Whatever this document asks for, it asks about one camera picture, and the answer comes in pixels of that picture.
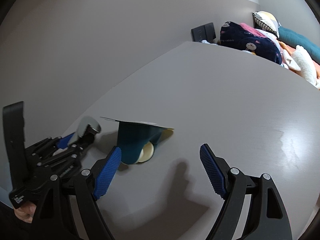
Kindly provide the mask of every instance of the gray table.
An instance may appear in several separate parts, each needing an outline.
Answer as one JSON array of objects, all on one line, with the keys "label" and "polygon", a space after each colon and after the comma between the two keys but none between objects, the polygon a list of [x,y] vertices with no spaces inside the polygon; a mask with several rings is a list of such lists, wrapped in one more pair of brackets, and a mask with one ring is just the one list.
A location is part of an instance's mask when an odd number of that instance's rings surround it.
[{"label": "gray table", "polygon": [[[99,116],[175,128],[150,161],[122,165],[98,201],[116,240],[206,238],[223,200],[200,162],[203,143],[245,174],[272,176],[293,239],[318,198],[320,92],[261,57],[185,42],[119,83],[84,115],[102,126],[83,161],[89,168],[116,143],[117,123]],[[248,205],[246,198],[234,238]]]}]

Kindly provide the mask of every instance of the pile of blankets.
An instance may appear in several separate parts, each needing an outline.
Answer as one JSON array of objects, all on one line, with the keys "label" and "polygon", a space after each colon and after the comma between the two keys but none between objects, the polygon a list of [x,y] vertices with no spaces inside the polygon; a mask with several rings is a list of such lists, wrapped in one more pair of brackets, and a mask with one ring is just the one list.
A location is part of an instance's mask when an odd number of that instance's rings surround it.
[{"label": "pile of blankets", "polygon": [[320,65],[313,61],[319,60],[320,63],[320,48],[302,35],[282,26],[279,27],[279,34],[280,38],[277,38],[268,31],[252,28],[245,23],[226,22],[221,27],[220,45],[245,50],[273,61],[320,89]]}]

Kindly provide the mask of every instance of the checkered pillow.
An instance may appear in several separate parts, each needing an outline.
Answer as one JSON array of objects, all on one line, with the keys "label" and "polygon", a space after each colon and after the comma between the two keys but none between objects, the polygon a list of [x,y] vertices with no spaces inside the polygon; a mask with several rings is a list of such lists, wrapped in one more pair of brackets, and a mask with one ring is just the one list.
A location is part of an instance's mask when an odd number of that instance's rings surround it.
[{"label": "checkered pillow", "polygon": [[279,22],[272,14],[260,11],[252,15],[257,28],[270,32],[279,38]]}]

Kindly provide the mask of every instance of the blue gripper pad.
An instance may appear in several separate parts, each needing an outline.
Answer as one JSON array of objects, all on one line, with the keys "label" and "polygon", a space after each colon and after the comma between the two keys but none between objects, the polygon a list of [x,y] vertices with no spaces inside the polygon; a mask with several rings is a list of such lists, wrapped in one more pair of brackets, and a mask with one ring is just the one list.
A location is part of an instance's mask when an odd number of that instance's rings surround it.
[{"label": "blue gripper pad", "polygon": [[204,145],[200,147],[200,160],[205,171],[207,172],[215,193],[220,195],[221,198],[225,200],[227,197],[225,177]]},{"label": "blue gripper pad", "polygon": [[96,177],[95,188],[93,192],[95,199],[99,199],[101,196],[105,195],[114,175],[116,174],[120,162],[121,149],[117,147],[107,160],[99,175]]},{"label": "blue gripper pad", "polygon": [[74,133],[67,135],[66,137],[63,137],[60,139],[60,141],[56,144],[57,148],[59,149],[65,149],[68,147],[68,142],[72,138]]}]

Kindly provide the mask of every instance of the human hand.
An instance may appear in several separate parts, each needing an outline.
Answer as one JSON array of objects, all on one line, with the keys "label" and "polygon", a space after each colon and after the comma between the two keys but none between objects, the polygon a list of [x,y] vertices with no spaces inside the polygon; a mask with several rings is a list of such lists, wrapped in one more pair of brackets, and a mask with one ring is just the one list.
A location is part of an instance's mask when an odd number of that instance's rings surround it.
[{"label": "human hand", "polygon": [[19,218],[24,222],[31,223],[33,215],[35,214],[35,211],[36,211],[36,207],[37,206],[35,204],[33,204],[30,201],[27,201],[18,209],[13,208],[13,210],[17,218]]}]

